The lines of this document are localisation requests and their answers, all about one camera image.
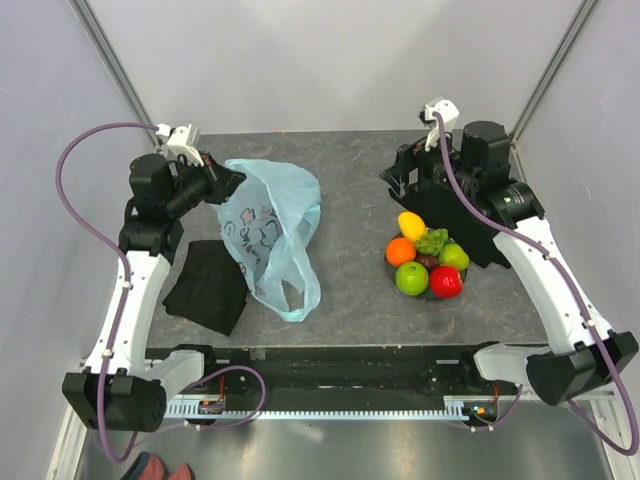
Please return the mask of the green grape bunch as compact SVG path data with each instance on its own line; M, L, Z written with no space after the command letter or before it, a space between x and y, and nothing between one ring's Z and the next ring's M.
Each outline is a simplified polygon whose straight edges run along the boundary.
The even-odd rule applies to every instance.
M419 254L439 256L448 241L447 229L431 229L414 242L414 247Z

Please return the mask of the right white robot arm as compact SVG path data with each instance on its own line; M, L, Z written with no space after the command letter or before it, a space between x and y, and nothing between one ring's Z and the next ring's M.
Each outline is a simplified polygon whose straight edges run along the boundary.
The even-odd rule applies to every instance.
M456 145L439 139L435 121L427 136L398 148L380 177L389 194L433 229L444 228L471 261L512 268L543 322L541 348L481 345L458 368L467 392L494 380L531 387L556 406L609 384L639 345L630 332L614 331L591 305L562 258L544 210L532 189L510 175L510 138L492 121L467 124Z

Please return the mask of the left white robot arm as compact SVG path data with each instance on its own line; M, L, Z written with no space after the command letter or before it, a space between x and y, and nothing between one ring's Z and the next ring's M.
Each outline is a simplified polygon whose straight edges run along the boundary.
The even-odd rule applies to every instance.
M182 345L151 367L146 345L183 234L182 216L201 203L226 202L245 179L210 155L201 166L169 161L157 153L132 161L132 196L118 237L118 272L109 310L83 370L66 374L62 384L64 397L86 427L154 432L176 395L189 387L208 393L218 385L212 348Z

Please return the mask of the light blue plastic bag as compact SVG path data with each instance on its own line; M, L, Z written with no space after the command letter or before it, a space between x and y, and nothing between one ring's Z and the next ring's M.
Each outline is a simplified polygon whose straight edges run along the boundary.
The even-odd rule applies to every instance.
M282 320L306 319L321 300L307 247L321 218L321 189L308 170L287 162L229 159L246 179L214 207L221 237L252 296Z

